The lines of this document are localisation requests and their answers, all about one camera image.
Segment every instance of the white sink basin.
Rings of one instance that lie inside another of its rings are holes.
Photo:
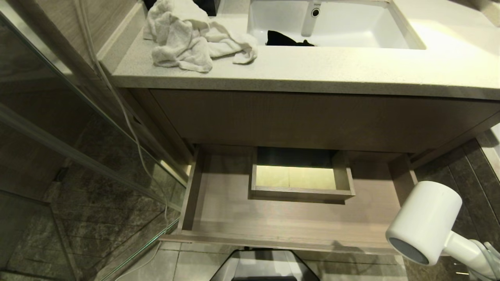
[[[311,36],[302,36],[308,0],[251,0],[247,32],[260,45],[268,31],[315,46],[425,49],[393,3],[373,0],[327,0],[320,3]]]

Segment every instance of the drawer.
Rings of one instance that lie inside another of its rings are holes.
[[[354,195],[346,151],[253,150],[250,199],[343,204]]]
[[[407,156],[344,153],[355,196],[344,204],[312,203],[252,199],[255,148],[201,145],[177,230],[161,240],[396,254],[385,231],[416,184]]]

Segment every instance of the black cloth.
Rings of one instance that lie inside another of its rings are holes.
[[[277,31],[268,30],[267,31],[267,46],[305,46],[314,47],[307,40],[304,42],[295,42],[292,38],[285,36]]]

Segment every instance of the white hair dryer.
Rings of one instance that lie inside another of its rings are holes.
[[[411,191],[385,232],[391,246],[407,259],[433,266],[442,252],[477,278],[500,279],[500,253],[490,243],[469,240],[452,231],[462,198],[446,185],[421,181]]]

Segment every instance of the tile floor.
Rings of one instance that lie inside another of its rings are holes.
[[[163,242],[156,257],[120,281],[209,281],[234,250],[243,247]],[[156,248],[130,270],[149,261]],[[295,251],[321,281],[408,281],[401,256]]]

